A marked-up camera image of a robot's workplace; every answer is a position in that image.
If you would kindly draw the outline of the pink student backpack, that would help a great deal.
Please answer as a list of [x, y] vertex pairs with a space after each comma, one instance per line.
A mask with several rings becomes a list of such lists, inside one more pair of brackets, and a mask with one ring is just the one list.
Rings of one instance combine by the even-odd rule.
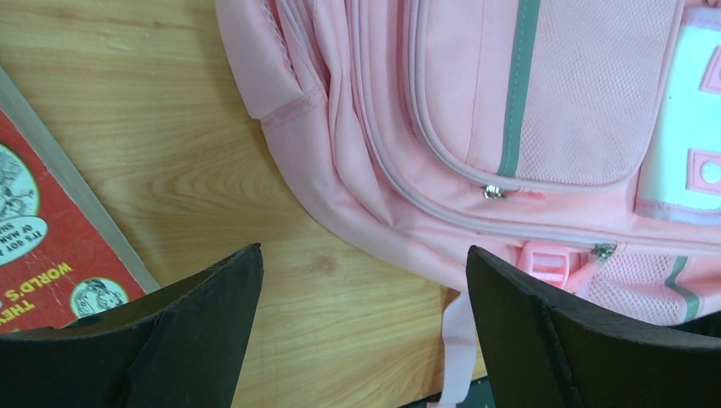
[[720, 315], [717, 1], [219, 1], [241, 97], [305, 210], [459, 296], [486, 247], [659, 326]]

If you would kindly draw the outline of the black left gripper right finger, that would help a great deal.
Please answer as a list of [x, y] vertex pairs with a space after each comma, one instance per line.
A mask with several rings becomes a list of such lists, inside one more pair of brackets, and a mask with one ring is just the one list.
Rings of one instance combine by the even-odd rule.
[[655, 326], [468, 251], [469, 299], [498, 407], [717, 407], [720, 318]]

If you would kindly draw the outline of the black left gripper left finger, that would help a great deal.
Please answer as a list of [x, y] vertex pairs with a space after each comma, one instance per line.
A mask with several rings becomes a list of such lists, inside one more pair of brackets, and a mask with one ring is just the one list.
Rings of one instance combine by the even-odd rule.
[[259, 244], [130, 303], [1, 337], [4, 407], [228, 407], [264, 280]]

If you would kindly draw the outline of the red comic book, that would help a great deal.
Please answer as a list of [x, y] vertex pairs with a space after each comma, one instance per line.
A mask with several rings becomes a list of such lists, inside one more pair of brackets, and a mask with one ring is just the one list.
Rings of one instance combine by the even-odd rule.
[[61, 328], [158, 287], [38, 114], [2, 74], [2, 332]]

